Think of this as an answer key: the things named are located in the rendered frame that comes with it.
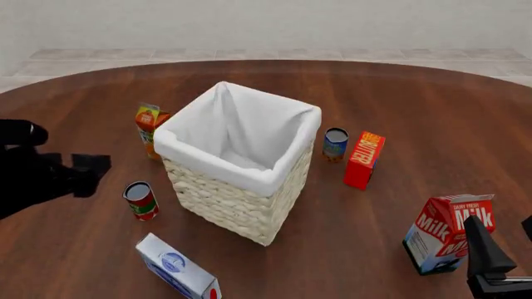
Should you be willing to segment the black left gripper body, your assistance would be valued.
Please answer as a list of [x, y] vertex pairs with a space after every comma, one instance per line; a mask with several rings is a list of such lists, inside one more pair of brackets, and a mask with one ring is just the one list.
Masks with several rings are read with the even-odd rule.
[[61, 154], [40, 154], [39, 159], [42, 164], [39, 181], [47, 199], [57, 199], [76, 191], [79, 187], [79, 173], [62, 163]]

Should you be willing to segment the red butter box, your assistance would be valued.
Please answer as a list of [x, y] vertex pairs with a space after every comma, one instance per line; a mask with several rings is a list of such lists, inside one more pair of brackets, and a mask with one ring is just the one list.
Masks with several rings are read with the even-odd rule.
[[348, 159], [343, 183], [365, 190], [377, 165], [386, 138], [363, 131]]

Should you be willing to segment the red and white milk carton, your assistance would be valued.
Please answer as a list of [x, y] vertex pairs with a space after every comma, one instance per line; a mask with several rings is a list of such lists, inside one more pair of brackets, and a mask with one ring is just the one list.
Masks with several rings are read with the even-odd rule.
[[430, 198], [402, 241], [418, 273], [427, 276], [455, 271], [468, 255], [464, 222], [476, 216], [495, 231], [493, 194]]

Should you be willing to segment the white woven basket, cloth liner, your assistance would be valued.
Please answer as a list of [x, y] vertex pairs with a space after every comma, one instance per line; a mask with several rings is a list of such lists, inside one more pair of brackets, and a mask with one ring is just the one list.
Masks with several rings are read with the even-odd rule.
[[221, 81], [156, 129], [183, 208], [270, 245], [306, 184], [318, 106]]

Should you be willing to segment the orange juice carton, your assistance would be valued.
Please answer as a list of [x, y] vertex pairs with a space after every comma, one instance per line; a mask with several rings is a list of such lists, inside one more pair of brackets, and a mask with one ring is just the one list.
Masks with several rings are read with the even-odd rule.
[[159, 106], [146, 103], [141, 103], [139, 106], [135, 115], [135, 123], [145, 146], [145, 151], [151, 159], [161, 161], [161, 157], [155, 152], [154, 133], [170, 117], [171, 114], [167, 111], [162, 111]]

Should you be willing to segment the blue and yellow tin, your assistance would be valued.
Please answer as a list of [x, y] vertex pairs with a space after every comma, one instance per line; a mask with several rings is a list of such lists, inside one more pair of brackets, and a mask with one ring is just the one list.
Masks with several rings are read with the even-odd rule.
[[346, 152], [348, 139], [348, 133], [344, 129], [328, 129], [324, 135], [323, 156], [333, 163], [342, 161]]

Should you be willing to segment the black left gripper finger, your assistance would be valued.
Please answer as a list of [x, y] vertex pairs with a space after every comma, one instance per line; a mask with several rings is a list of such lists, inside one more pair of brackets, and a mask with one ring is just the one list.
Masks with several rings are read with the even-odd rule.
[[96, 193], [100, 178], [93, 171], [81, 171], [73, 183], [73, 196], [76, 198], [90, 198]]
[[103, 154], [72, 154], [74, 169], [89, 169], [94, 172], [107, 172], [111, 168], [111, 157]]

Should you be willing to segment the red and green tomato tin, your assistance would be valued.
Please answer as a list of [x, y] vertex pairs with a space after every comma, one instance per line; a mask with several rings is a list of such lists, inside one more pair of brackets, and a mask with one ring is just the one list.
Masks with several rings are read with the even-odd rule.
[[145, 181], [129, 184], [122, 196], [129, 204], [135, 218], [140, 221], [150, 221], [159, 212], [159, 205], [152, 188]]

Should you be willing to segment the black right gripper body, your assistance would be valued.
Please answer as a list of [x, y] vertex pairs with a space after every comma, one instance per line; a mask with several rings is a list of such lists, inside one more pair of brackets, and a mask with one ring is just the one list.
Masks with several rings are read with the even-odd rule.
[[532, 299], [532, 277], [504, 273], [468, 273], [467, 284], [475, 299]]

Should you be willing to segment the white and blue food box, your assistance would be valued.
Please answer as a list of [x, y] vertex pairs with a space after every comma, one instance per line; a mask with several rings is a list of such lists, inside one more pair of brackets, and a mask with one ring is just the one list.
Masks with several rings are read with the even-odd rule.
[[218, 279], [153, 233], [135, 246], [147, 268], [187, 299], [222, 299]]

